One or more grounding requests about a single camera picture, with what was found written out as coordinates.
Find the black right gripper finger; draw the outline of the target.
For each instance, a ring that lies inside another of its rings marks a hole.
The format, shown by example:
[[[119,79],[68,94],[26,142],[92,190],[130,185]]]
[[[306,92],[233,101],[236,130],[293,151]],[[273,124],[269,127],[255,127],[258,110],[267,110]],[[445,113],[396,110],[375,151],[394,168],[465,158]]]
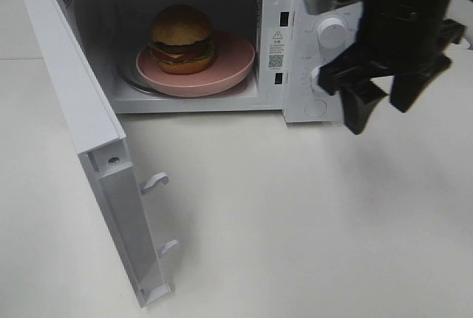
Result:
[[[376,61],[362,46],[351,46],[319,70],[317,84],[329,95],[340,94],[344,125],[361,134],[378,103],[387,93],[373,78],[388,75],[388,66]]]
[[[424,70],[410,74],[395,75],[389,102],[400,112],[407,112],[421,93],[444,71],[452,61],[443,53]]]

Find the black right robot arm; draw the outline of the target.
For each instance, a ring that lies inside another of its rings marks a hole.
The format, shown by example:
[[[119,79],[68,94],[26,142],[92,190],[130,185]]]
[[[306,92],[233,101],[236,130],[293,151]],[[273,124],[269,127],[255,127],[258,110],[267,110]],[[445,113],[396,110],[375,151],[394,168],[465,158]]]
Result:
[[[317,80],[329,95],[340,95],[344,124],[355,135],[384,97],[407,112],[450,67],[444,51],[466,30],[445,17],[450,0],[359,1],[363,9],[355,41],[320,68]]]

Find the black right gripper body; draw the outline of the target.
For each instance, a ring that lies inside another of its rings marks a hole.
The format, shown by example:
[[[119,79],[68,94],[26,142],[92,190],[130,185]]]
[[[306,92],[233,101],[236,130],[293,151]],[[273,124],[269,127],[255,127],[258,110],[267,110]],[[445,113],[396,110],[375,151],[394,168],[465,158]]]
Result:
[[[388,66],[388,75],[426,69],[463,37],[464,25],[445,18],[450,0],[366,0],[354,46]]]

